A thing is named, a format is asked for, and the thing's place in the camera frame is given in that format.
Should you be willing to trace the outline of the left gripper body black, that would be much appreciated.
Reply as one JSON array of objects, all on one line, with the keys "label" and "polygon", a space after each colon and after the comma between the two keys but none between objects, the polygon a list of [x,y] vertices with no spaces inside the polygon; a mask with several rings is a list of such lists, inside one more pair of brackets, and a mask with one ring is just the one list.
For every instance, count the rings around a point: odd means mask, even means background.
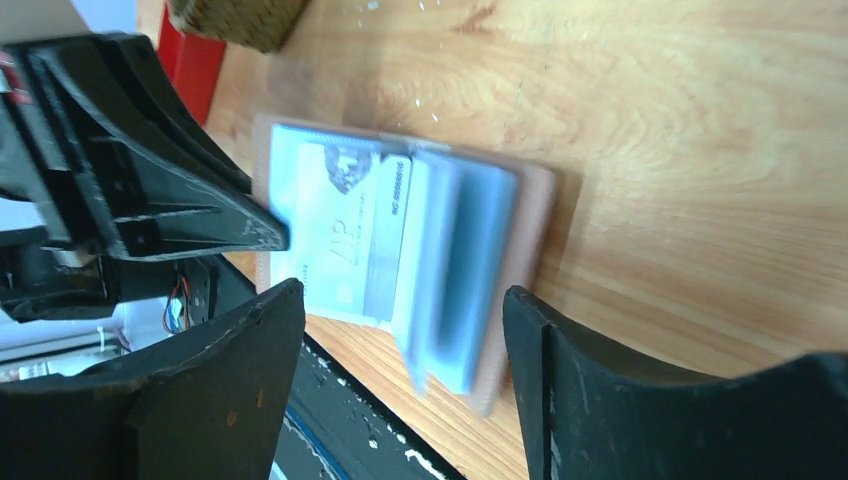
[{"label": "left gripper body black", "polygon": [[85,46],[1,48],[1,188],[32,202],[59,259],[87,257]]}]

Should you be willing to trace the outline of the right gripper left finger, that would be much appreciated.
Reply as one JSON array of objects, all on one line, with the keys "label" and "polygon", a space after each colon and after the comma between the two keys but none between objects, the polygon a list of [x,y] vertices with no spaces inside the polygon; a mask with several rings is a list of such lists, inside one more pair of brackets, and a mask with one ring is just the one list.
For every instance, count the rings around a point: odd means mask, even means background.
[{"label": "right gripper left finger", "polygon": [[266,479],[305,327],[286,280],[75,376],[1,387],[5,479]]}]

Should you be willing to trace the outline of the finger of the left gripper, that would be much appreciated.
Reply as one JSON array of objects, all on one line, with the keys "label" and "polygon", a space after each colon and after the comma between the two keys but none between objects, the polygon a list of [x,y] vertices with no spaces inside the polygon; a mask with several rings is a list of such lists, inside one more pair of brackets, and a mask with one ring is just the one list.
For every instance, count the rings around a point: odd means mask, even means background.
[{"label": "finger of the left gripper", "polygon": [[147,36],[105,33],[97,34],[95,40],[107,67],[146,120],[238,192],[251,192],[250,177],[219,148],[179,98]]},{"label": "finger of the left gripper", "polygon": [[238,192],[142,116],[96,42],[20,46],[87,48],[87,78],[75,92],[87,112],[86,172],[78,177],[87,247],[147,262],[288,248],[288,227],[251,192]]}]

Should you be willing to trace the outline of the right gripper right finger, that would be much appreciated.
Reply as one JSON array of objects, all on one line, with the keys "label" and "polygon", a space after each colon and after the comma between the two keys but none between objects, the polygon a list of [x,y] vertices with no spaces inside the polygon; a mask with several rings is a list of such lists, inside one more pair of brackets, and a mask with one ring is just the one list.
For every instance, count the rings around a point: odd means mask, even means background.
[{"label": "right gripper right finger", "polygon": [[503,326],[533,479],[843,479],[847,356],[735,378],[641,353],[523,287]]}]

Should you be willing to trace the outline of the white VIP card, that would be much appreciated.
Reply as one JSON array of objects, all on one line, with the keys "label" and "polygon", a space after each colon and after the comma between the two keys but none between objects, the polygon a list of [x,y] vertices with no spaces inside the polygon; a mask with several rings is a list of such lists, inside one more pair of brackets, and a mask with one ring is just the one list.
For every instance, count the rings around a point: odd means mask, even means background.
[{"label": "white VIP card", "polygon": [[295,166],[293,261],[309,312],[354,323],[390,321],[411,159],[305,143]]}]

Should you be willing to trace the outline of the pink card holder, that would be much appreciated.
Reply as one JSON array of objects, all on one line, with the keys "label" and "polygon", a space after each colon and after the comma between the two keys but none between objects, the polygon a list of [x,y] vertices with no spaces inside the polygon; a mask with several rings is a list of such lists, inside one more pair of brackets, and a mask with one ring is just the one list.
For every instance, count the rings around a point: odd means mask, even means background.
[{"label": "pink card holder", "polygon": [[253,195],[291,233],[287,249],[258,255],[259,290],[292,277],[301,281],[293,261],[295,163],[301,145],[362,148],[411,159],[390,321],[326,318],[389,331],[415,389],[425,390],[436,380],[476,414],[489,416],[507,366],[503,298],[509,287],[532,282],[555,196],[555,174],[473,148],[269,114],[255,118],[253,140]]}]

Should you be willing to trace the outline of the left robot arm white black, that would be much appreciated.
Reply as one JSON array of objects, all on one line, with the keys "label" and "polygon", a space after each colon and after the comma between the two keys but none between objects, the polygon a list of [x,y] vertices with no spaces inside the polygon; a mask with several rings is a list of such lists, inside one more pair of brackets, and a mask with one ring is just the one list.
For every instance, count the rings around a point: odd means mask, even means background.
[{"label": "left robot arm white black", "polygon": [[1,308],[20,323],[153,297],[204,298],[210,320],[245,301],[224,253],[290,243],[139,34],[2,45],[1,201]]}]

